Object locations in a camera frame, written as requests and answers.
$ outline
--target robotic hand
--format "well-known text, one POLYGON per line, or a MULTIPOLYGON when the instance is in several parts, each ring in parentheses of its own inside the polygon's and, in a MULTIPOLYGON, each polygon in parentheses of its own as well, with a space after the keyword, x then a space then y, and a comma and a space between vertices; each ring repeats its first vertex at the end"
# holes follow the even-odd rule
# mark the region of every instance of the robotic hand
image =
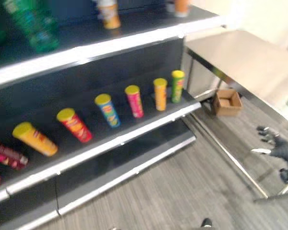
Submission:
MULTIPOLYGON (((261 139, 263 142, 268 142, 274 146, 273 149, 252 149, 251 152, 269 155, 271 157, 282 158, 288 163, 288 142, 283 139, 278 132, 275 130, 258 126, 258 134, 263 136, 261 139)), ((285 184, 288 184, 288 169, 281 169, 280 178, 285 184)))

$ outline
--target yellow lid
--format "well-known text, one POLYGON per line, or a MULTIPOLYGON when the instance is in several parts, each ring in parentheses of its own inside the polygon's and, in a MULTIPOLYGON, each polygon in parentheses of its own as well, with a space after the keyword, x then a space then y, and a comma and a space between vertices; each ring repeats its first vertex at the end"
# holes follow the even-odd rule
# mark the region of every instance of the yellow lid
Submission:
POLYGON ((172 77, 174 78, 184 78, 184 75, 185 75, 184 72, 181 70, 174 70, 172 72, 172 77))
POLYGON ((164 86, 164 85, 167 85, 168 84, 168 81, 165 80, 164 78, 157 78, 154 80, 154 85, 155 86, 164 86))
POLYGON ((59 111, 57 114, 57 119, 59 121, 66 121, 72 118, 75 115, 75 111, 72 108, 65 108, 59 111))
POLYGON ((109 103, 110 101, 111 101, 111 96, 106 93, 100 94, 95 98, 96 104, 106 104, 106 103, 109 103))
POLYGON ((30 122, 22 122, 14 128, 12 135, 16 138, 20 137, 22 134, 26 133, 32 128, 33 127, 30 122))
POLYGON ((137 85, 130 85, 125 89, 126 94, 135 94, 140 92, 140 88, 137 85))

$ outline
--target shoe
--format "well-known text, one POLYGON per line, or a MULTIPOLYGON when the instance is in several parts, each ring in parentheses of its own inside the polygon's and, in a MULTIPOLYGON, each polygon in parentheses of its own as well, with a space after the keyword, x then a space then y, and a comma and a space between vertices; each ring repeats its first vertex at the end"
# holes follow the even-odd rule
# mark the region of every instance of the shoe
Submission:
POLYGON ((201 227, 204 228, 211 228, 212 227, 212 221, 209 218, 206 218, 203 220, 201 227))

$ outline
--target green chip canister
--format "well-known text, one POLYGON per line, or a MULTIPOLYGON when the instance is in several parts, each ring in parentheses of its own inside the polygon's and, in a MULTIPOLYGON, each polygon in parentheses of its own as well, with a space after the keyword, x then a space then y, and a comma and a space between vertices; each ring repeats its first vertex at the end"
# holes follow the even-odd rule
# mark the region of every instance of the green chip canister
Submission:
POLYGON ((173 82, 172 82, 172 102, 180 102, 181 92, 184 82, 184 72, 181 70, 175 70, 172 72, 173 82))

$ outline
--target shelf edge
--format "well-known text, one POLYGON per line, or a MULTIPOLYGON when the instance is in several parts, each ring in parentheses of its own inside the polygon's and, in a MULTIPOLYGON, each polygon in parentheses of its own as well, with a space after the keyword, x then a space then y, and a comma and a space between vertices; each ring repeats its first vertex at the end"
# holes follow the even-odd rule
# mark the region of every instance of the shelf edge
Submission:
POLYGON ((28 77, 33 77, 42 72, 82 65, 137 46, 160 42, 177 36, 183 38, 189 33, 226 24, 226 16, 215 16, 195 22, 181 23, 140 34, 93 43, 87 46, 78 46, 55 54, 8 65, 0 68, 0 89, 24 81, 28 77))

